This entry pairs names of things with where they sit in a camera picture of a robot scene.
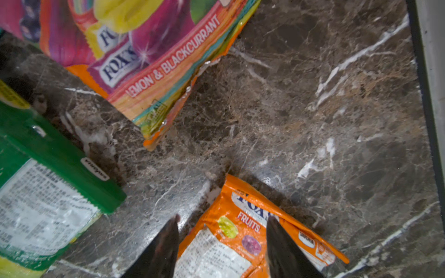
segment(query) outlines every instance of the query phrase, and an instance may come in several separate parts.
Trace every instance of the purple candy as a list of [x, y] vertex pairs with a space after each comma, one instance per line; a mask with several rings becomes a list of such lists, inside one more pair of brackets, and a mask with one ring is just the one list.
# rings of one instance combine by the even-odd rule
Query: purple candy
[[261, 252], [261, 244], [254, 237], [247, 235], [243, 237], [241, 243], [243, 244], [243, 247], [252, 255], [258, 256]]

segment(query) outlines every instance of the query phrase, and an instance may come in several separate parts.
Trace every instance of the nutrition label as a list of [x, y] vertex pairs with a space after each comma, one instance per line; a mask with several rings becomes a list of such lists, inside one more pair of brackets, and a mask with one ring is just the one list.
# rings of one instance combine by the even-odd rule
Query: nutrition label
[[251, 263], [204, 228], [176, 262], [174, 278], [239, 278]]
[[98, 212], [70, 184], [30, 159], [0, 188], [0, 247], [53, 255]]

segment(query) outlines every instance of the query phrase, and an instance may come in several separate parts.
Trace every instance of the candy bag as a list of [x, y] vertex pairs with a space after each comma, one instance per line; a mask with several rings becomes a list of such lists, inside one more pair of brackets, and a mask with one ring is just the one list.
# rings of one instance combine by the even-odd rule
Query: candy bag
[[252, 186], [231, 175], [220, 195], [179, 245], [174, 278], [267, 278], [266, 225], [279, 220], [318, 269], [336, 257], [348, 258], [319, 235], [286, 214]]
[[227, 54], [259, 1], [4, 0], [0, 28], [77, 75], [153, 149], [196, 77]]

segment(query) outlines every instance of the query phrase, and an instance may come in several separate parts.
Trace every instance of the marble countertop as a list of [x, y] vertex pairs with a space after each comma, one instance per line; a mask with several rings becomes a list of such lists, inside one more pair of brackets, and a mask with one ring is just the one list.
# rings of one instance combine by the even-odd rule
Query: marble countertop
[[327, 277], [443, 277], [403, 0], [263, 0], [153, 152], [136, 126], [32, 46], [5, 35], [0, 61], [0, 76], [128, 194], [44, 278], [119, 277], [174, 213], [187, 234], [227, 173], [351, 259]]

